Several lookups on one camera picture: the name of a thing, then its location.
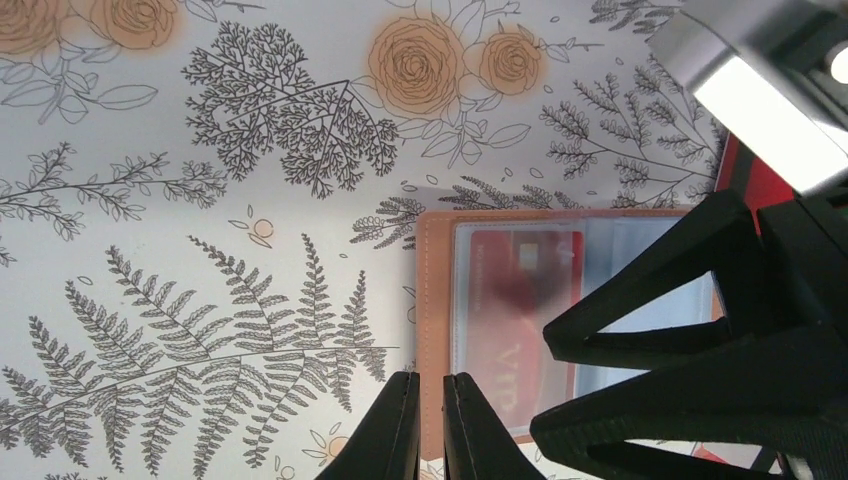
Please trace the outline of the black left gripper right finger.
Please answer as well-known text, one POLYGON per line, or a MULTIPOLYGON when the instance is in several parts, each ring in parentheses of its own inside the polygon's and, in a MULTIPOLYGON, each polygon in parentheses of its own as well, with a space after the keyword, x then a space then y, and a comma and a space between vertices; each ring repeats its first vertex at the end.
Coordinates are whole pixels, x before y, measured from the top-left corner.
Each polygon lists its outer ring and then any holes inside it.
POLYGON ((542 480, 471 375, 443 379, 445 477, 456 480, 542 480))

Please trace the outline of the red card pair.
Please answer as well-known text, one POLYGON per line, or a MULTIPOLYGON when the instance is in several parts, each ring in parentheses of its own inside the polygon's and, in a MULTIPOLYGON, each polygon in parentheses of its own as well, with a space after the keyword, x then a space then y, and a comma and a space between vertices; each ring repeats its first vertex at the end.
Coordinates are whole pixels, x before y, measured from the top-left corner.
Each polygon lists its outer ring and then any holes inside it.
POLYGON ((795 192, 773 169, 734 134, 729 133, 719 166, 715 190, 737 192, 753 212, 795 198, 795 192))

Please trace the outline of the tan leather card holder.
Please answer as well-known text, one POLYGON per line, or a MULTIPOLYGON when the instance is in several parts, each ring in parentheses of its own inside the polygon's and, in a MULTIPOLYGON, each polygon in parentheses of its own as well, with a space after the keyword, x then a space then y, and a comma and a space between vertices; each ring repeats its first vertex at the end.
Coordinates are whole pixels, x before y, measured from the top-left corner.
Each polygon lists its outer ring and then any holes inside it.
POLYGON ((487 210, 416 223, 421 454, 443 454, 442 385, 468 373, 519 443, 538 413, 633 378, 560 362, 542 330, 680 220, 674 210, 487 210))

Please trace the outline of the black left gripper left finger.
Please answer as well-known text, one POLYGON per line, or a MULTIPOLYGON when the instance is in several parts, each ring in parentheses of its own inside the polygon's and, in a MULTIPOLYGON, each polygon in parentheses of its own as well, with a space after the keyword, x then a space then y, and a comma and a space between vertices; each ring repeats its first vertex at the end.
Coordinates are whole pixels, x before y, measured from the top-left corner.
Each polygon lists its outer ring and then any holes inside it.
POLYGON ((415 480, 420 470, 420 377, 391 375, 323 480, 415 480))

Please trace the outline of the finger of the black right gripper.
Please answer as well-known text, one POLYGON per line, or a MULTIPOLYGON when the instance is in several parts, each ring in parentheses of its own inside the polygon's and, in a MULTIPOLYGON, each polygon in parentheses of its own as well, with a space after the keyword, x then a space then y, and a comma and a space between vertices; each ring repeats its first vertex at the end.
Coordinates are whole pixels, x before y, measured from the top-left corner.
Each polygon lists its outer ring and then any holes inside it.
POLYGON ((653 370, 769 330, 765 259, 753 215, 732 190, 715 192, 606 283, 543 329, 554 359, 653 370), (628 333, 605 327, 711 273, 723 317, 628 333))
POLYGON ((658 439, 761 445, 843 479, 847 347, 831 327, 798 328, 569 401, 530 431, 548 459, 604 479, 754 477, 655 449, 658 439))

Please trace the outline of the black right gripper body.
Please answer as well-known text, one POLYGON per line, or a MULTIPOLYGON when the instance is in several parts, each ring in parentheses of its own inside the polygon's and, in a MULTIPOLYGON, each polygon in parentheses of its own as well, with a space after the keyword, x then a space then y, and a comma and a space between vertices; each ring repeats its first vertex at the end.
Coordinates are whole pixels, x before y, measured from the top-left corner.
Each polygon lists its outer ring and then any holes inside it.
POLYGON ((757 212, 777 295, 792 324, 847 336, 847 194, 799 197, 757 212))

